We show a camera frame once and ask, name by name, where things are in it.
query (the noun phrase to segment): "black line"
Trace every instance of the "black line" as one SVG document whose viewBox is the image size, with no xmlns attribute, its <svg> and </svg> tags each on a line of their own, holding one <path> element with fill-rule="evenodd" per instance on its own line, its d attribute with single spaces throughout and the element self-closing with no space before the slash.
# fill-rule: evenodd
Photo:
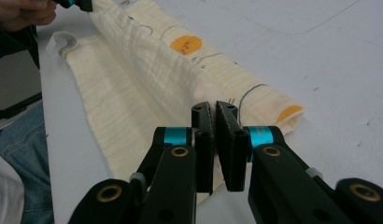
<svg viewBox="0 0 383 224">
<path fill-rule="evenodd" d="M 320 24 L 314 26 L 313 28 L 310 28 L 310 29 L 307 30 L 307 31 L 304 31 L 304 33 L 308 33 L 308 32 L 310 32 L 310 31 L 312 31 L 312 30 L 317 29 L 317 28 L 320 27 L 321 25 L 325 24 L 326 22 L 330 21 L 330 20 L 333 19 L 334 17 L 340 15 L 341 13 L 343 13 L 344 11 L 346 11 L 347 9 L 351 8 L 352 6 L 354 6 L 355 4 L 357 4 L 359 1 L 361 1 L 361 0 L 357 0 L 357 1 L 355 1 L 354 3 L 352 3 L 351 5 L 349 5 L 348 7 L 344 8 L 343 10 L 339 11 L 338 13 L 336 13 L 334 16 L 332 16 L 332 17 L 329 18 L 328 20 L 321 22 Z"/>
<path fill-rule="evenodd" d="M 201 59 L 198 61 L 198 63 L 201 62 L 204 58 L 210 58 L 210 57 L 214 57 L 214 56 L 217 56 L 217 55 L 220 55 L 220 54 L 223 54 L 223 53 L 216 53 L 216 54 L 213 54 L 213 55 L 205 56 L 205 57 L 201 58 Z"/>
<path fill-rule="evenodd" d="M 175 26 L 170 26 L 170 27 L 168 27 L 166 30 L 164 30 L 164 32 L 162 33 L 162 36 L 160 36 L 160 39 L 159 40 L 162 40 L 162 38 L 163 38 L 163 36 L 165 35 L 165 33 L 168 31 L 168 30 L 170 30 L 170 29 L 172 29 L 172 28 L 174 28 L 174 27 L 184 27 L 184 26 L 181 26 L 181 25 L 175 25 Z"/>
<path fill-rule="evenodd" d="M 253 90 L 255 90 L 255 89 L 257 89 L 257 88 L 259 88 L 259 87 L 261 87 L 261 86 L 268 86 L 267 84 L 259 84 L 259 85 L 256 85 L 256 86 L 254 86 L 254 87 L 252 87 L 249 91 L 247 91 L 243 96 L 242 96 L 242 98 L 241 98 L 241 100 L 240 100 L 240 105 L 239 105 L 239 107 L 238 107 L 238 122 L 240 123 L 240 126 L 242 126 L 241 125 L 241 106 L 242 106 L 242 102 L 244 101 L 244 98 L 250 93 L 250 92 L 252 92 Z"/>
<path fill-rule="evenodd" d="M 147 28 L 149 28 L 150 29 L 150 35 L 152 35 L 153 34 L 153 29 L 151 29 L 151 27 L 150 26 L 147 26 L 147 25 L 141 25 L 142 27 L 147 27 Z"/>
</svg>

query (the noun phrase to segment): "white table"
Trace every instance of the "white table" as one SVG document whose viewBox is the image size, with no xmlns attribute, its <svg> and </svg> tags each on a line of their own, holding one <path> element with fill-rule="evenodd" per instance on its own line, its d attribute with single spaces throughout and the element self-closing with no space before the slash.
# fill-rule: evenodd
<svg viewBox="0 0 383 224">
<path fill-rule="evenodd" d="M 359 177 L 383 187 L 383 0 L 157 0 L 238 64 L 305 106 L 291 148 L 331 187 Z M 88 126 L 72 72 L 45 52 L 50 35 L 96 33 L 78 7 L 39 29 L 42 91 L 55 221 L 111 177 Z M 247 193 L 221 188 L 197 223 L 253 223 Z"/>
</svg>

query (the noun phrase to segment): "folded cloth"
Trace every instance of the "folded cloth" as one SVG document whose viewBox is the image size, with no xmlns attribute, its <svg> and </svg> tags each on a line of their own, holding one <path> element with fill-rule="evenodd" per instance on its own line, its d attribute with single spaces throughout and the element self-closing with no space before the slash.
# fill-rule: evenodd
<svg viewBox="0 0 383 224">
<path fill-rule="evenodd" d="M 191 126 L 191 108 L 201 102 L 238 106 L 243 126 L 276 125 L 283 133 L 296 128 L 303 114 L 297 102 L 209 47 L 153 1 L 121 8 L 94 0 L 89 15 L 100 34 L 79 40 L 65 58 L 115 178 L 135 172 L 156 127 Z"/>
</svg>

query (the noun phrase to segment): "jeans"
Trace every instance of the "jeans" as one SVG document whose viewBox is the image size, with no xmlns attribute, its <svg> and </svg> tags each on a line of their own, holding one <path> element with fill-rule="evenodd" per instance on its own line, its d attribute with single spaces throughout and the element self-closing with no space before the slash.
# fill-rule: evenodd
<svg viewBox="0 0 383 224">
<path fill-rule="evenodd" d="M 40 104 L 0 132 L 0 156 L 24 185 L 22 224 L 54 222 L 44 125 Z"/>
</svg>

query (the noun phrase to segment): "person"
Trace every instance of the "person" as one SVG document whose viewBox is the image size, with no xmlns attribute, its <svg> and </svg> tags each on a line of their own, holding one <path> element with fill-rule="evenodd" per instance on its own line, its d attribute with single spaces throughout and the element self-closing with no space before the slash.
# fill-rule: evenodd
<svg viewBox="0 0 383 224">
<path fill-rule="evenodd" d="M 0 58 L 29 50 L 38 64 L 36 25 L 55 18 L 51 0 L 0 0 Z M 53 223 L 42 104 L 0 131 L 0 223 Z"/>
</svg>

